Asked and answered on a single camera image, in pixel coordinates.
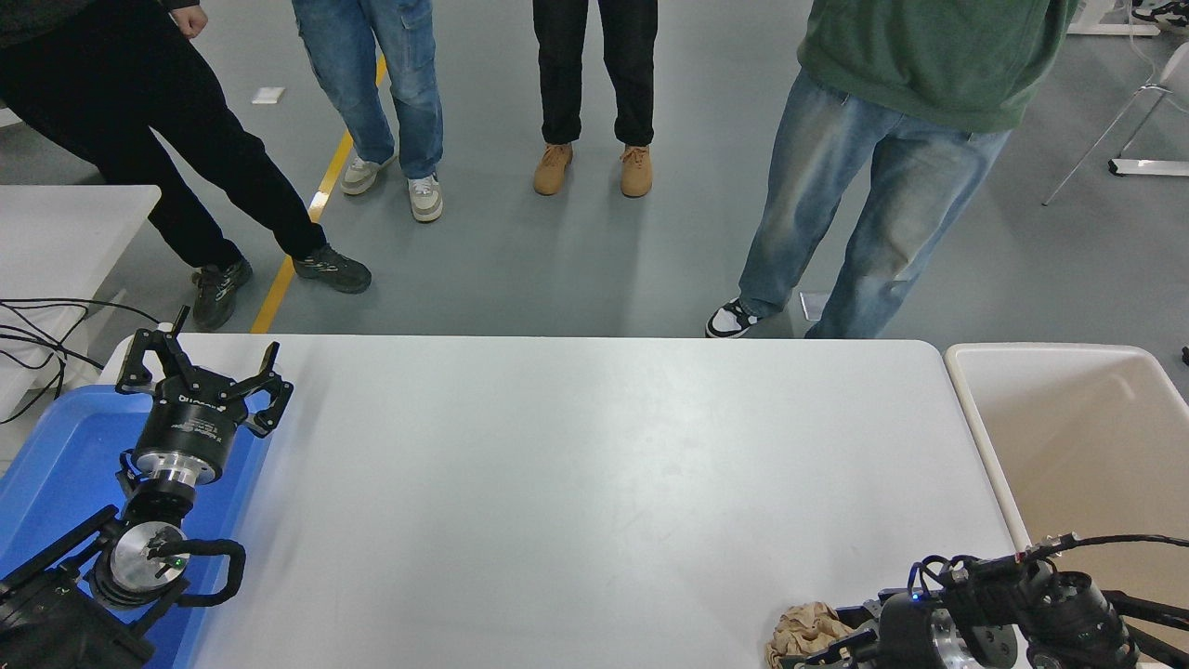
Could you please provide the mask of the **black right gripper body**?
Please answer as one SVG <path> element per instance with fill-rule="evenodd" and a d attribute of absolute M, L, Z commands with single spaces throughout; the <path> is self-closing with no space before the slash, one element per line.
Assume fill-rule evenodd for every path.
<path fill-rule="evenodd" d="M 876 626 L 875 668 L 937 668 L 933 606 L 905 593 L 885 598 Z"/>

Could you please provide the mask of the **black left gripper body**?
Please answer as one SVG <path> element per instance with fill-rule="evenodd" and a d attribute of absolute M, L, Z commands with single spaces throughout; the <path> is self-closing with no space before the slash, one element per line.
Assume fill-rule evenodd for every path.
<path fill-rule="evenodd" d="M 174 393 L 156 397 L 141 436 L 137 440 L 137 465 L 147 466 L 158 454 L 181 453 L 209 466 L 224 466 L 235 431 L 246 418 L 246 402 L 191 398 Z"/>

